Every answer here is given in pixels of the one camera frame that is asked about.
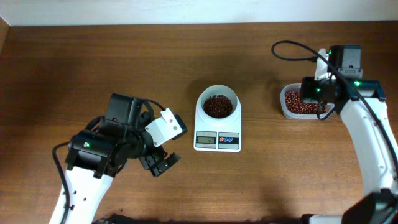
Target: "white scale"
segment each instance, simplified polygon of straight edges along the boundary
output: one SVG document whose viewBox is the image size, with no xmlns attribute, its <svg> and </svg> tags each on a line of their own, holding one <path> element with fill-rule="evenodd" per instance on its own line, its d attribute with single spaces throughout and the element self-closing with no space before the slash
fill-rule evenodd
<svg viewBox="0 0 398 224">
<path fill-rule="evenodd" d="M 226 118 L 212 118 L 205 113 L 203 104 L 214 95 L 224 95 L 231 100 L 231 115 Z M 239 152 L 241 150 L 241 102 L 232 89 L 223 85 L 213 85 L 207 88 L 199 96 L 195 111 L 195 134 L 193 138 L 195 150 L 215 152 Z"/>
</svg>

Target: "container of beans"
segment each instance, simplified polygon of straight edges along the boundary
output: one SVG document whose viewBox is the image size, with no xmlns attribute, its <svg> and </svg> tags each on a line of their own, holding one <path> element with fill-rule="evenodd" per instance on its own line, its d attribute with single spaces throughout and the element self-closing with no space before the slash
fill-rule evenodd
<svg viewBox="0 0 398 224">
<path fill-rule="evenodd" d="M 302 103 L 300 100 L 301 84 L 290 84 L 280 93 L 280 104 L 287 119 L 318 119 L 318 103 Z M 333 108 L 333 104 L 327 104 L 320 114 L 323 118 Z"/>
</svg>

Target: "white backdrop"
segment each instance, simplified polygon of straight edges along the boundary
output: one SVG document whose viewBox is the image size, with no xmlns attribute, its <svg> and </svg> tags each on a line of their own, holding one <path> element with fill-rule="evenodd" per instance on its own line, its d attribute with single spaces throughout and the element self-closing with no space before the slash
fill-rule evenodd
<svg viewBox="0 0 398 224">
<path fill-rule="evenodd" d="M 398 0 L 0 0 L 12 26 L 397 20 Z"/>
</svg>

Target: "wooden tabletop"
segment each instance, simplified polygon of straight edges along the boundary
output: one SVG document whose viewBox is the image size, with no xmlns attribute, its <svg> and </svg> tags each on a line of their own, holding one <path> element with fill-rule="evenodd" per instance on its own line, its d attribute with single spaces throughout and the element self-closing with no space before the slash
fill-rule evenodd
<svg viewBox="0 0 398 224">
<path fill-rule="evenodd" d="M 398 22 L 12 27 L 0 60 L 0 222 L 47 223 L 61 188 L 51 155 L 107 109 L 112 93 L 150 98 L 188 133 L 164 144 L 182 159 L 153 178 L 130 160 L 95 219 L 243 221 L 342 214 L 363 196 L 353 143 L 339 116 L 285 119 L 280 91 L 315 73 L 271 45 L 362 46 L 364 78 L 380 80 L 398 136 Z M 287 57 L 309 56 L 280 46 Z M 239 153 L 193 149 L 195 103 L 214 84 L 242 105 Z M 63 161 L 67 149 L 59 150 Z"/>
</svg>

